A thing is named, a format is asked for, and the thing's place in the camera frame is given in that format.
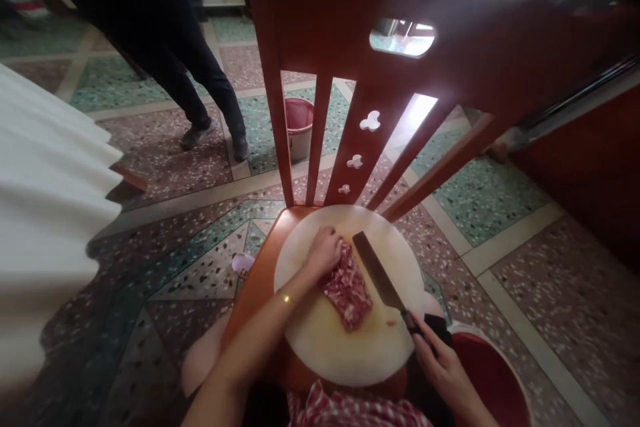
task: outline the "round cutting board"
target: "round cutting board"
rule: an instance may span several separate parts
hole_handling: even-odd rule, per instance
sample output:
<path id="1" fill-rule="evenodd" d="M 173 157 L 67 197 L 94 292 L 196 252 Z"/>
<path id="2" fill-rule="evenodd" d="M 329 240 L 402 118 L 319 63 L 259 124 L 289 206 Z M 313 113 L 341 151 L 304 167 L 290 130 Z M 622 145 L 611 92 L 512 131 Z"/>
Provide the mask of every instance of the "round cutting board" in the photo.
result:
<path id="1" fill-rule="evenodd" d="M 409 244 L 387 220 L 355 205 L 321 208 L 295 226 L 278 257 L 274 292 L 302 266 L 313 237 L 326 225 L 334 226 L 346 242 L 364 230 L 405 306 L 424 314 L 422 275 Z M 399 311 L 382 303 L 355 247 L 353 251 L 373 300 L 363 325 L 346 332 L 331 302 L 317 289 L 300 302 L 285 337 L 298 358 L 319 377 L 342 386 L 363 387 L 396 373 L 411 355 L 413 341 Z"/>

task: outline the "bucket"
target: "bucket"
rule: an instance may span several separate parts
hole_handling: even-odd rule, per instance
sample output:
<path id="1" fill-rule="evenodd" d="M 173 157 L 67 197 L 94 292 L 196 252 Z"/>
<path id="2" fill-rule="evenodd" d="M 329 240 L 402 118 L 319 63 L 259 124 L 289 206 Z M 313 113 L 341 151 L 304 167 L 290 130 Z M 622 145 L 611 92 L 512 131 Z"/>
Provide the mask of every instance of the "bucket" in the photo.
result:
<path id="1" fill-rule="evenodd" d="M 313 127 L 313 104 L 298 97 L 285 99 L 287 132 L 291 161 L 298 162 L 309 157 L 311 149 L 311 127 Z"/>

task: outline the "marbled meat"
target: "marbled meat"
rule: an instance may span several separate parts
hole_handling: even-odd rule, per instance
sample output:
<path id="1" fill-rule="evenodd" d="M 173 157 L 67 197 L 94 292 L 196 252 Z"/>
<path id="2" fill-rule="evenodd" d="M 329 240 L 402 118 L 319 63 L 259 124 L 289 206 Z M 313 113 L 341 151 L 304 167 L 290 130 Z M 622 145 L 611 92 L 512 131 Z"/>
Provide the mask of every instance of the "marbled meat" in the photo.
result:
<path id="1" fill-rule="evenodd" d="M 357 330 L 371 311 L 373 302 L 358 270 L 351 244 L 342 244 L 340 262 L 321 279 L 320 287 L 338 311 L 346 331 Z"/>

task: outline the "red and white checkered shirt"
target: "red and white checkered shirt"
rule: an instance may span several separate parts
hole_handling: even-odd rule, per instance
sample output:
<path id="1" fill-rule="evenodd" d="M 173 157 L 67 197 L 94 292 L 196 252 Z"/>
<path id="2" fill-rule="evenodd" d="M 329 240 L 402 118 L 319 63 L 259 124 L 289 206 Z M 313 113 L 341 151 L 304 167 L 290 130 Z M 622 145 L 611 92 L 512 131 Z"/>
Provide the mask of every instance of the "red and white checkered shirt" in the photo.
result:
<path id="1" fill-rule="evenodd" d="M 392 402 L 362 393 L 352 397 L 339 392 L 328 396 L 316 380 L 307 402 L 289 392 L 291 427 L 433 427 L 425 415 L 406 400 Z"/>

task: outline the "knife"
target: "knife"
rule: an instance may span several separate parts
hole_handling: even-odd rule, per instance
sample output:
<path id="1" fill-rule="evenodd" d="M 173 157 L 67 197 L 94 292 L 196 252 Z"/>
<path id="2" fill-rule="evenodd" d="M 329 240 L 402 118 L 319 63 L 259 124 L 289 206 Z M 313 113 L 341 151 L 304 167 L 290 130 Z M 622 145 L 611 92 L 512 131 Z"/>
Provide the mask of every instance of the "knife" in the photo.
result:
<path id="1" fill-rule="evenodd" d="M 400 311 L 400 316 L 402 317 L 402 320 L 405 321 L 405 325 L 407 326 L 407 330 L 410 334 L 418 334 L 424 338 L 425 336 L 422 331 L 413 321 L 411 312 L 409 312 L 405 307 L 400 295 L 398 295 L 398 292 L 391 283 L 391 279 L 387 275 L 385 268 L 380 263 L 380 260 L 378 260 L 378 256 L 375 254 L 365 232 L 359 232 L 353 236 L 353 245 L 355 245 L 355 248 L 360 254 L 360 258 L 365 264 L 365 268 L 367 269 L 367 272 L 369 272 L 371 280 L 373 280 L 373 285 L 378 291 L 378 294 L 382 299 L 382 303 L 387 307 L 392 307 Z"/>

